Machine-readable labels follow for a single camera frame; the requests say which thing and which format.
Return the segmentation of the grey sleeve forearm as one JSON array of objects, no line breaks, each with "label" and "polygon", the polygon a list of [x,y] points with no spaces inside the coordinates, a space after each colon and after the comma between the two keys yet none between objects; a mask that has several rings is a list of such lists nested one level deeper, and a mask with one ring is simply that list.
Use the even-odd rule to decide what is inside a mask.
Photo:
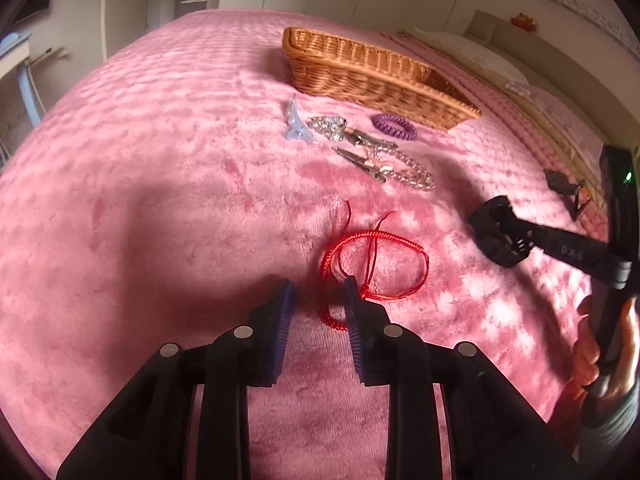
[{"label": "grey sleeve forearm", "polygon": [[577,463],[588,479],[604,471],[631,432],[639,413],[639,385],[604,414],[598,410],[603,401],[588,394],[580,412]]}]

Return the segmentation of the right hand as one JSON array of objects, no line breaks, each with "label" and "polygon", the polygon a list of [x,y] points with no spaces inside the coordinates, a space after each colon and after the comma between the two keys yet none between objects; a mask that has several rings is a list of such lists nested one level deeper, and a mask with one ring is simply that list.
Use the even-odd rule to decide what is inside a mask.
[{"label": "right hand", "polygon": [[[600,376],[597,362],[600,348],[590,328],[592,298],[587,296],[580,303],[577,313],[582,317],[578,324],[578,337],[573,349],[572,376],[581,386],[588,386]],[[620,360],[610,381],[606,393],[596,400],[596,411],[604,416],[612,413],[622,404],[636,383],[639,363],[639,318],[636,300],[626,302],[620,314],[620,333],[622,350]]]}]

